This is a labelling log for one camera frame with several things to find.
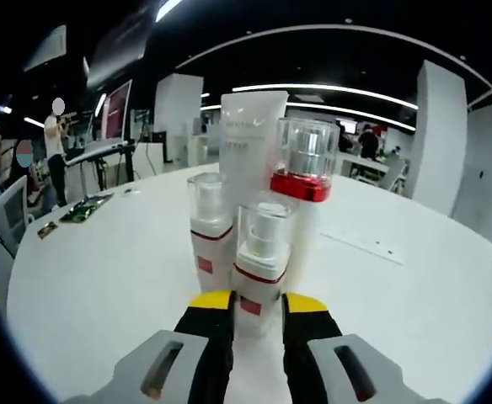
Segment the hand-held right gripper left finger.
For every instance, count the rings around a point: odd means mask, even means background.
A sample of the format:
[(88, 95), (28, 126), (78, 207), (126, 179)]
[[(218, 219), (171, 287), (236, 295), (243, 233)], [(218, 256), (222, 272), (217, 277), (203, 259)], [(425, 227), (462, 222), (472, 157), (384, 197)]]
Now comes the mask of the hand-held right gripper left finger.
[(109, 383), (67, 403), (223, 403), (233, 369), (231, 290), (193, 299), (171, 331), (160, 330), (115, 365)]

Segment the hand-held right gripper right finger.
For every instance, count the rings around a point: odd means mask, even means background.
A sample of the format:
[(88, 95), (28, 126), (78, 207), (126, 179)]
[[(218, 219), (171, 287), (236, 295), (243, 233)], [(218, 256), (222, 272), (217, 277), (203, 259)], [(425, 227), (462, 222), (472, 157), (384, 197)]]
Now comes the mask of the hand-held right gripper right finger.
[(344, 335), (321, 301), (285, 293), (283, 365), (294, 403), (438, 403), (404, 383), (402, 369), (355, 334)]

